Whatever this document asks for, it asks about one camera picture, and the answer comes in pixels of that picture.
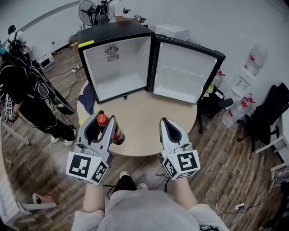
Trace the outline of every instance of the white box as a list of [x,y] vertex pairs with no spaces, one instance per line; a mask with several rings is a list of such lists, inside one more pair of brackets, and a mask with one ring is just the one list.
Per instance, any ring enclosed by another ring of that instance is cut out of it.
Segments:
[[172,154],[166,154],[167,152],[167,150],[162,151],[164,157],[162,165],[172,180],[193,176],[200,170],[200,161],[196,150]]
[[188,41],[190,30],[182,28],[177,24],[165,24],[165,25],[158,25],[155,27],[156,34],[163,34],[168,37],[181,39],[184,41]]
[[47,53],[38,60],[38,63],[40,64],[41,68],[44,69],[54,63],[54,58],[51,53]]
[[101,157],[68,153],[66,174],[79,181],[99,185],[107,169],[108,164]]

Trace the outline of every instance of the electrical outlet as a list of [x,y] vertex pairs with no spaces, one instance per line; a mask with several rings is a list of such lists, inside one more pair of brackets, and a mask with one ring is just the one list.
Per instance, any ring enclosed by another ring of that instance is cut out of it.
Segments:
[[242,206],[244,207],[245,203],[235,205],[235,209],[239,210]]
[[75,45],[77,45],[78,44],[78,42],[74,42],[74,43],[72,43],[71,45],[70,45],[70,47],[73,47],[73,46],[75,46]]
[[82,67],[81,65],[77,65],[76,67],[74,67],[74,68],[72,69],[72,73],[77,72],[81,67]]

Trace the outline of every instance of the backpack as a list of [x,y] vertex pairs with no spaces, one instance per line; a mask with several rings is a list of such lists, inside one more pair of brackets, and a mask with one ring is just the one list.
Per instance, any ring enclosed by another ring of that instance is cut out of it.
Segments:
[[103,25],[109,22],[108,19],[108,7],[107,5],[111,3],[113,0],[109,1],[101,1],[101,4],[96,7],[96,17],[95,17],[95,25]]
[[17,37],[17,33],[15,33],[14,36],[14,40],[11,42],[10,39],[7,40],[7,42],[10,44],[9,45],[9,53],[17,58],[21,57],[23,54],[21,52],[21,48],[22,48],[22,42],[18,39],[16,39]]

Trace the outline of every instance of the black chair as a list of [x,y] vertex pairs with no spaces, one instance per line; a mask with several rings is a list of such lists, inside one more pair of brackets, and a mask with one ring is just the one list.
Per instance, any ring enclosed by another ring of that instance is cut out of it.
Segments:
[[271,132],[270,126],[289,108],[289,90],[282,83],[280,86],[273,85],[265,102],[258,106],[254,113],[250,116],[246,115],[247,122],[238,120],[242,123],[246,130],[247,135],[243,138],[238,138],[237,141],[241,142],[246,137],[251,136],[252,149],[255,151],[255,140],[261,140],[264,144],[268,145],[271,141],[271,135],[276,134],[279,137],[279,128]]
[[214,86],[213,92],[209,94],[209,97],[203,97],[198,102],[197,118],[200,125],[199,133],[203,133],[202,117],[204,119],[213,118],[222,108],[231,106],[232,104],[233,100],[231,98],[224,100],[224,94]]

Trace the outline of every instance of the fridge vent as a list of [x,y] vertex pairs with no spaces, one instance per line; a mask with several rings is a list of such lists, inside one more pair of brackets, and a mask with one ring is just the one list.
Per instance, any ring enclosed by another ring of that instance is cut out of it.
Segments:
[[106,49],[105,53],[107,54],[108,62],[118,60],[119,55],[117,54],[117,52],[118,52],[118,47],[115,45],[111,45]]
[[115,45],[109,46],[107,48],[107,54],[108,55],[115,55],[118,52],[118,47]]
[[107,60],[108,62],[112,62],[112,61],[115,61],[115,60],[118,60],[118,54],[117,55],[113,55],[113,56],[107,56]]

